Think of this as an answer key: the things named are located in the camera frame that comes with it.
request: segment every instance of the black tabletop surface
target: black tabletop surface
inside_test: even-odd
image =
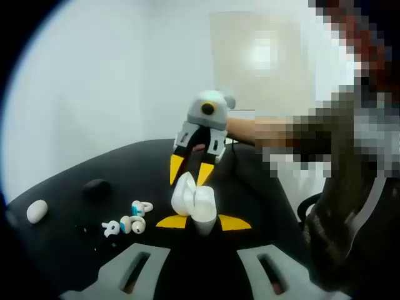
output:
[[[217,224],[210,238],[197,239],[188,230],[155,227],[163,218],[175,215],[171,207],[173,187],[169,185],[172,146],[173,140],[155,140],[122,147],[45,180],[9,204],[29,257],[58,294],[88,287],[102,265],[133,243],[171,249],[157,284],[157,299],[174,295],[171,286],[177,278],[196,282],[200,272],[193,272],[193,268],[202,268],[205,259],[213,263],[214,281],[220,281],[214,285],[222,296],[248,297],[250,287],[237,249],[275,244],[301,264],[310,265],[301,230],[279,180],[270,177],[262,156],[243,144],[235,145],[236,155],[227,147],[205,185],[214,188],[219,214],[241,218],[251,230],[222,233]],[[200,155],[194,153],[187,165],[194,175]],[[110,182],[111,192],[87,199],[81,188],[96,178]],[[45,200],[49,211],[32,225],[26,219],[26,209],[37,199]],[[116,247],[110,249],[101,223],[130,215],[135,199],[154,204],[145,217],[146,231],[141,235],[120,233],[112,240]],[[93,233],[82,234],[77,225],[92,228]]]

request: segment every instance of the gray gripper base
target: gray gripper base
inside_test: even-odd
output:
[[[67,291],[61,297],[65,300],[151,300],[169,251],[166,248],[133,244],[100,268],[94,284],[81,292]],[[149,255],[149,258],[137,278],[132,294],[126,294],[123,288],[143,255]]]
[[[265,299],[307,299],[343,300],[350,299],[342,292],[326,292],[309,280],[308,270],[290,258],[276,246],[268,245],[252,249],[238,250],[247,272],[254,300]],[[266,259],[272,267],[285,291],[276,295],[260,259]]]

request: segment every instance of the white wall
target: white wall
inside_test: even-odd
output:
[[[298,26],[314,73],[314,100],[330,100],[331,91],[338,85],[353,83],[353,57],[346,54],[344,47],[339,47],[339,41],[333,39],[336,35],[324,24],[322,16],[316,16],[315,10],[308,8],[307,0],[153,0],[143,73],[142,121],[146,138],[173,137],[181,127],[193,95],[214,87],[209,18],[211,13],[229,11],[280,14]],[[297,102],[296,113],[293,110],[296,100],[281,103],[279,111],[276,104],[266,101],[262,111],[256,114],[241,111],[232,112],[231,116],[251,118],[271,111],[280,116],[306,114],[309,102]],[[159,126],[154,118],[166,121]],[[322,163],[314,165],[311,171],[300,171],[300,165],[295,162],[279,164],[279,167],[279,179],[293,209],[302,200],[322,191],[325,182]]]
[[[307,0],[71,1],[32,40],[12,80],[3,126],[7,200],[112,149],[173,138],[193,96],[214,87],[209,15],[224,11],[289,16],[309,51],[316,99],[351,83],[351,60]],[[289,168],[281,181],[295,207],[304,180],[293,181]],[[312,181],[305,190],[315,193],[324,179]]]
[[[9,88],[7,201],[73,165],[143,139],[141,0],[69,1],[38,30]]]

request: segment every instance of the hand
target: hand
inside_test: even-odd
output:
[[[193,147],[193,152],[197,152],[197,151],[202,151],[206,148],[206,145],[204,144],[199,144]]]

